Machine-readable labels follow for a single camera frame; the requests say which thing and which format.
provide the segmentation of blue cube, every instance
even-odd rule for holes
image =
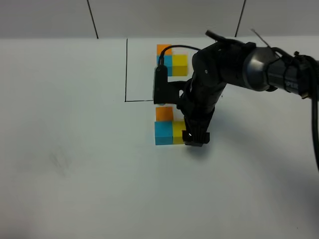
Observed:
[[[167,67],[167,75],[173,76],[173,58],[171,55],[164,55],[164,65]]]
[[[155,122],[155,144],[173,144],[173,123],[171,121]]]

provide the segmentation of robotic arm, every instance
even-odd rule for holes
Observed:
[[[226,84],[254,91],[271,92],[281,88],[303,99],[312,99],[313,139],[319,159],[317,61],[298,52],[293,57],[277,47],[257,47],[255,43],[227,39],[210,31],[206,35],[216,43],[194,54],[194,73],[187,82],[167,81],[164,53],[177,46],[163,50],[155,69],[154,104],[176,104],[181,110],[186,125],[184,143],[192,146],[209,143],[207,128]]]

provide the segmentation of white table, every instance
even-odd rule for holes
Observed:
[[[318,38],[268,40],[319,59]],[[155,146],[153,103],[124,102],[126,39],[1,40],[0,75],[3,235],[318,237],[309,100],[227,86],[209,145]]]

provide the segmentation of colored block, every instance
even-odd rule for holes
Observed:
[[[157,56],[159,56],[161,54],[161,52],[167,48],[168,46],[171,46],[171,44],[159,44],[157,46]],[[171,49],[168,49],[166,52],[165,52],[165,55],[172,55],[172,51]]]
[[[155,145],[173,144],[173,126],[171,121],[155,122]]]
[[[156,58],[156,64],[159,62],[159,57],[157,56]],[[167,67],[167,75],[168,76],[173,76],[173,63],[172,63],[172,56],[164,56],[164,65]]]
[[[173,55],[172,56],[172,76],[187,76],[187,55]]]
[[[183,130],[186,130],[185,121],[173,121],[173,144],[184,144]]]
[[[156,107],[156,121],[173,121],[173,107]]]

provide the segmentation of black line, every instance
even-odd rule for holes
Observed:
[[[243,17],[245,5],[246,5],[246,0],[244,0],[243,8],[241,9],[241,13],[240,13],[240,17],[239,17],[239,21],[238,21],[238,25],[237,25],[237,29],[236,29],[236,33],[235,33],[235,37],[237,37],[237,33],[238,33],[238,30],[239,30],[241,18]]]
[[[88,3],[88,7],[89,7],[89,10],[90,10],[90,15],[91,15],[91,18],[92,18],[92,22],[93,22],[96,38],[99,39],[99,35],[98,35],[97,30],[96,30],[96,26],[95,26],[95,22],[94,22],[94,18],[93,18],[93,14],[92,14],[92,11],[91,11],[91,6],[90,6],[90,3],[89,3],[89,0],[86,0],[86,2]]]
[[[153,100],[125,101],[125,102],[147,102],[147,101],[153,101]]]
[[[125,71],[125,101],[126,101],[126,86],[128,84],[128,39],[126,38],[126,71]]]

